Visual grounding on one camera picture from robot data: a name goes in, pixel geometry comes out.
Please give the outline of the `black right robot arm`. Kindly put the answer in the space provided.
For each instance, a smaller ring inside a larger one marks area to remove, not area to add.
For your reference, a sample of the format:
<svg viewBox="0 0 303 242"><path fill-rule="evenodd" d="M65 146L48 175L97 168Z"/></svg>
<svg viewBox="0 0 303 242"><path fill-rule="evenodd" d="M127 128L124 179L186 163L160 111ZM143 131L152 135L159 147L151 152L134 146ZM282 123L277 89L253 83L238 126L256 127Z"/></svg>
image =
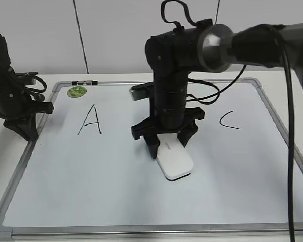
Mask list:
<svg viewBox="0 0 303 242"><path fill-rule="evenodd" d="M151 37L145 55L153 80L131 88L133 100L149 99L150 116L132 126L135 140L144 138L152 158L160 145L158 134L176 133L182 145L197 132L204 111L187 108L191 72L220 73L231 64L282 67L283 57L303 88L303 23L259 24L234 33L224 24L191 29L178 27Z"/></svg>

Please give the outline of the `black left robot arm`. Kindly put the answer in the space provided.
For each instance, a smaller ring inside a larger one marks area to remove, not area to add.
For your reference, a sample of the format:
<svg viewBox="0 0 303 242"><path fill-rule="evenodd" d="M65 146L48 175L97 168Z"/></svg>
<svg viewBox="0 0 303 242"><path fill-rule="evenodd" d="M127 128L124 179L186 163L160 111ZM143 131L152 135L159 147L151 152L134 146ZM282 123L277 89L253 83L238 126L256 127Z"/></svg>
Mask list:
<svg viewBox="0 0 303 242"><path fill-rule="evenodd" d="M11 66L6 39L0 34L0 119L4 127L26 141L38 138L36 115L52 114L53 104L45 101L47 83L38 72L16 73Z"/></svg>

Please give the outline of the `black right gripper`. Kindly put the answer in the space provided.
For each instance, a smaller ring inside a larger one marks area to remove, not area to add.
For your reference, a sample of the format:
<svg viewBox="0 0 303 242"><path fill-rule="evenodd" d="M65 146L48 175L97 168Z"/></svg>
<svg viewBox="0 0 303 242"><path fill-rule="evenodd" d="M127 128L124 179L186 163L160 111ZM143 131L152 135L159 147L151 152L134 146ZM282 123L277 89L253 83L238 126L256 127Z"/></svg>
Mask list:
<svg viewBox="0 0 303 242"><path fill-rule="evenodd" d="M153 75L154 96L149 99L149 117L131 127L135 140L141 136L148 146L152 159L156 159L160 140L155 134L177 133L185 147L198 131L196 120L205 112L200 108L186 108L189 73L173 73L165 77Z"/></svg>

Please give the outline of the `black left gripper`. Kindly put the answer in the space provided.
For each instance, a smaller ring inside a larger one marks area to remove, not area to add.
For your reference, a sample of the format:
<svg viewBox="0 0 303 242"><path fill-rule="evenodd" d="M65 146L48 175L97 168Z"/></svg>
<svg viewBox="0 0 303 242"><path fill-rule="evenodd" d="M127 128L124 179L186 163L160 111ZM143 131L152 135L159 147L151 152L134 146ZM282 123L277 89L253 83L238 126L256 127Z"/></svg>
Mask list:
<svg viewBox="0 0 303 242"><path fill-rule="evenodd" d="M45 102L46 82L39 76L35 79L35 85L25 86L16 75L0 73L0 118L4 127L27 141L38 138L36 115L52 114L54 109L51 102Z"/></svg>

